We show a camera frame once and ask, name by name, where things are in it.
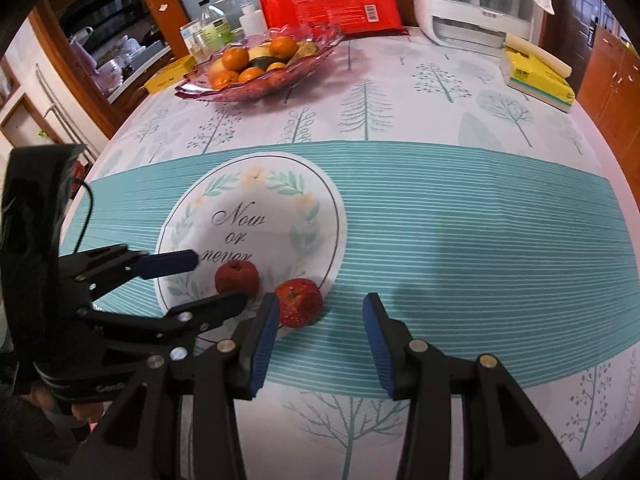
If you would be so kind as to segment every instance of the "red apple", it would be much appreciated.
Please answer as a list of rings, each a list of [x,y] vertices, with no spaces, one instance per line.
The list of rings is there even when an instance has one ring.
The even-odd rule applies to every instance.
[[[250,300],[258,294],[260,276],[258,269],[251,262],[229,260],[218,267],[215,283],[218,294],[233,290],[246,294]]]
[[[280,301],[280,324],[299,328],[312,322],[322,310],[322,293],[306,278],[294,278],[276,287]]]

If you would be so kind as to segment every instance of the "pink glass fruit bowl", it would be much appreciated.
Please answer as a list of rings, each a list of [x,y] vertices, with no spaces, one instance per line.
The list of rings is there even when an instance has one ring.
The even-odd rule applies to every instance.
[[[188,73],[184,81],[175,88],[175,94],[182,99],[203,101],[236,102],[260,99],[265,95],[293,86],[311,74],[342,41],[344,33],[338,25],[330,23],[286,25],[283,28],[270,28],[259,36],[249,36],[241,43],[232,43],[227,48],[232,46],[252,48],[278,36],[290,36],[296,41],[313,41],[318,51],[311,56],[294,60],[286,68],[270,70],[246,83],[235,83],[222,90],[214,90],[207,77],[207,68],[222,57],[223,53],[219,52],[213,54],[208,61],[196,65],[193,72]]]

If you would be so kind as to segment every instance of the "bolt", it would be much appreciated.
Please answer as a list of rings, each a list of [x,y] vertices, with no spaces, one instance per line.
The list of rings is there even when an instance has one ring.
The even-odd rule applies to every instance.
[[[146,365],[149,368],[156,369],[161,367],[164,364],[164,357],[161,355],[152,355],[149,359],[146,360]]]
[[[221,341],[218,341],[216,348],[222,353],[226,354],[228,352],[231,352],[234,348],[236,348],[236,343],[231,341],[231,339],[223,339]]]
[[[429,345],[422,339],[411,339],[411,341],[409,341],[409,348],[414,352],[426,352]]]
[[[495,368],[498,364],[498,359],[491,354],[482,354],[480,356],[480,364],[485,368]]]
[[[187,321],[190,321],[192,317],[193,314],[191,312],[181,312],[180,314],[178,314],[178,321],[180,321],[181,323],[186,323]]]
[[[182,361],[188,354],[189,352],[184,346],[177,346],[169,352],[169,357],[171,361]]]

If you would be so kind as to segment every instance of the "hand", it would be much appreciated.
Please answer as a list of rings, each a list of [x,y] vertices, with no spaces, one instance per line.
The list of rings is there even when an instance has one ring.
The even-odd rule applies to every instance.
[[[55,400],[51,392],[40,381],[31,383],[31,392],[29,395],[21,395],[21,398],[37,406],[41,410],[50,412],[55,405]],[[89,402],[87,404],[73,404],[71,413],[77,420],[86,420],[90,423],[98,422],[104,414],[104,408],[101,402]]]

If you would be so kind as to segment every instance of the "red package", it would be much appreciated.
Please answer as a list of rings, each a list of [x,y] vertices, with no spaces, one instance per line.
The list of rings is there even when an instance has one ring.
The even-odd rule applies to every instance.
[[[269,27],[337,23],[346,34],[406,34],[396,0],[260,0]]]

